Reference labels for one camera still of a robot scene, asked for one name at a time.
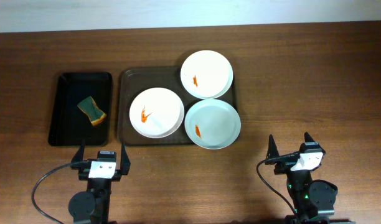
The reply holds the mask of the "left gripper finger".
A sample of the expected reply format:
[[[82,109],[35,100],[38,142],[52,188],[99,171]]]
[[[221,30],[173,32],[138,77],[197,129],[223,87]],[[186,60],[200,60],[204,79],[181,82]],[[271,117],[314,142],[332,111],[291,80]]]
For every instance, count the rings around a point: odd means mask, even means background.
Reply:
[[[73,156],[73,158],[71,160],[71,163],[82,162],[83,161],[84,151],[85,151],[85,140],[83,139],[81,141],[81,144],[80,144],[80,147],[79,147],[78,151]]]
[[[130,170],[131,162],[126,153],[126,147],[124,144],[121,145],[121,159],[120,159],[120,173],[121,175],[128,175]]]

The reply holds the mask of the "green yellow sponge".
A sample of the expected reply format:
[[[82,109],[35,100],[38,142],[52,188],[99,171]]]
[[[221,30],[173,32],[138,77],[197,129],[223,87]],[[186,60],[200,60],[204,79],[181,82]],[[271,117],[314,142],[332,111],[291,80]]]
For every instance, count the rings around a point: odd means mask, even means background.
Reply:
[[[95,100],[88,96],[77,104],[77,107],[88,117],[92,126],[98,126],[107,117],[107,114],[99,109]]]

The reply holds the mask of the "white plate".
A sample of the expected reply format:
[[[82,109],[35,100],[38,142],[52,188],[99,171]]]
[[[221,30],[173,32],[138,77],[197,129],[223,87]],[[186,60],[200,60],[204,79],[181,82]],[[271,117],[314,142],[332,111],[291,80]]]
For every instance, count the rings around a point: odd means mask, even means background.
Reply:
[[[164,138],[180,127],[184,119],[184,104],[167,88],[149,88],[138,94],[129,108],[129,120],[134,129],[147,138]]]
[[[233,69],[226,57],[213,50],[200,50],[188,56],[181,66],[181,83],[192,96],[218,98],[233,82]]]

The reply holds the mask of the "pale blue plate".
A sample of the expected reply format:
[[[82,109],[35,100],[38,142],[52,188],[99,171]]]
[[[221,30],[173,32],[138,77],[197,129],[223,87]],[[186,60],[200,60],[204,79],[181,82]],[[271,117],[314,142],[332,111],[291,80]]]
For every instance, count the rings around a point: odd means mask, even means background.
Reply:
[[[222,100],[208,99],[191,106],[186,113],[184,127],[193,143],[217,150],[234,143],[242,125],[232,105]]]

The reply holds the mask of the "white plate back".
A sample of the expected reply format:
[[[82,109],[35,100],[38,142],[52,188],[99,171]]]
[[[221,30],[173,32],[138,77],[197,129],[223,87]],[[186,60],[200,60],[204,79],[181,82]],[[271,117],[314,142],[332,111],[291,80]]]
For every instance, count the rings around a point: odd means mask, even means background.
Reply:
[[[200,50],[188,56],[181,66],[181,83],[192,96],[218,98],[233,82],[233,69],[226,57],[213,50]]]

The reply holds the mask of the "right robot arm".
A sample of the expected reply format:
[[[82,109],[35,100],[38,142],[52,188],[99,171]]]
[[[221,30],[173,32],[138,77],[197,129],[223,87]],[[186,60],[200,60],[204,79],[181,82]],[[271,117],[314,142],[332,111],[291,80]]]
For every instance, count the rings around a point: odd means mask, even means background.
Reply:
[[[325,180],[313,180],[311,172],[321,166],[326,154],[318,142],[304,134],[298,151],[280,155],[273,136],[269,136],[266,165],[274,165],[274,174],[287,176],[286,188],[293,201],[293,215],[285,223],[329,223],[334,214],[338,188]]]

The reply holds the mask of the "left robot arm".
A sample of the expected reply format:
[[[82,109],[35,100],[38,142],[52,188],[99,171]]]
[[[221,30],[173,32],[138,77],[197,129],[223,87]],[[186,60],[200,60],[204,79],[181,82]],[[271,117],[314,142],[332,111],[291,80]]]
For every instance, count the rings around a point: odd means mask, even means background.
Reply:
[[[111,184],[128,175],[131,162],[125,145],[121,146],[120,167],[116,167],[117,153],[99,151],[97,158],[83,158],[82,142],[72,158],[70,168],[78,171],[78,179],[87,182],[85,191],[75,194],[69,201],[68,211],[75,224],[107,224],[109,220]]]

